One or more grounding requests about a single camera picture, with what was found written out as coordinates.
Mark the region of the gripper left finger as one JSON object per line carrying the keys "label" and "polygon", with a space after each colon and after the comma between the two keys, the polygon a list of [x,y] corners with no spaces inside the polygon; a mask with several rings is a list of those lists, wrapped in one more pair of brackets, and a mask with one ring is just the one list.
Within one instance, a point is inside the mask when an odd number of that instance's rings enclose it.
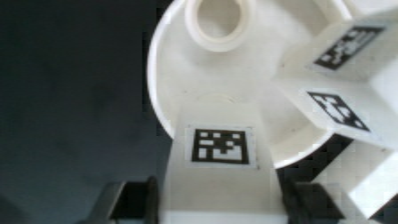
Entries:
{"label": "gripper left finger", "polygon": [[160,193],[155,176],[141,182],[111,182],[102,190],[88,217],[75,224],[120,224],[139,219],[143,224],[160,224]]}

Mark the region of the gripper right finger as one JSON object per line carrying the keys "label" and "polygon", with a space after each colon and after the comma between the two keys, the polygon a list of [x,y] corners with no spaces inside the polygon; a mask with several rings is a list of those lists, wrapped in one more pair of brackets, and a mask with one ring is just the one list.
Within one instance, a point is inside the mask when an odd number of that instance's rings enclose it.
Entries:
{"label": "gripper right finger", "polygon": [[283,204],[288,224],[338,224],[345,215],[324,186],[310,182],[287,182],[283,185]]}

